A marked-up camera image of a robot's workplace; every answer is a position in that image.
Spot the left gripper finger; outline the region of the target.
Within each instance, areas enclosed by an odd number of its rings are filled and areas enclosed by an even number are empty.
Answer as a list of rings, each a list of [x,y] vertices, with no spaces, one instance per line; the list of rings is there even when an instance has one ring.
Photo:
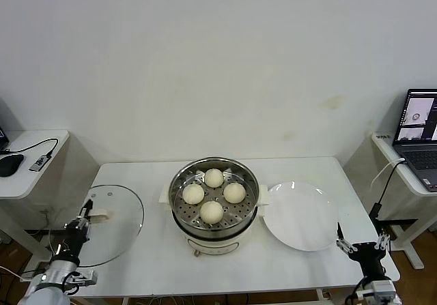
[[[90,220],[90,218],[91,218],[90,213],[91,213],[91,210],[93,209],[93,205],[94,205],[94,202],[91,199],[88,199],[85,202],[84,206],[82,206],[82,208],[79,212],[79,217],[84,218],[86,220]]]

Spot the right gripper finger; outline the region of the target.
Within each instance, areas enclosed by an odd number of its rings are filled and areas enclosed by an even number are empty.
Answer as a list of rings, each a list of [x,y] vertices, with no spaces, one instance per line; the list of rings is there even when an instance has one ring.
[[[343,235],[343,231],[341,229],[341,225],[338,222],[337,223],[337,241],[336,245],[343,251],[343,252],[356,252],[357,248],[354,247],[348,240],[345,239]]]
[[[386,250],[388,246],[390,246],[390,234],[382,229],[378,232],[378,238],[374,248],[376,250]]]

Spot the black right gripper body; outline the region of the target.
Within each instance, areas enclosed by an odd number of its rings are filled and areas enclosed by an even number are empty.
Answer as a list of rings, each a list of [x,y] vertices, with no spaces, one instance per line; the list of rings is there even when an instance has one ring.
[[[375,242],[353,244],[348,253],[351,260],[357,262],[365,280],[387,280],[381,260],[386,256],[386,250],[381,250]]]

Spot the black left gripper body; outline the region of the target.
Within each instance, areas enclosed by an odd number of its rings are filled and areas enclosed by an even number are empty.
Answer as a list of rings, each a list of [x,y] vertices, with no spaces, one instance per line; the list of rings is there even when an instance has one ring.
[[[79,260],[83,245],[89,240],[89,221],[73,220],[65,226],[65,234],[56,260]]]

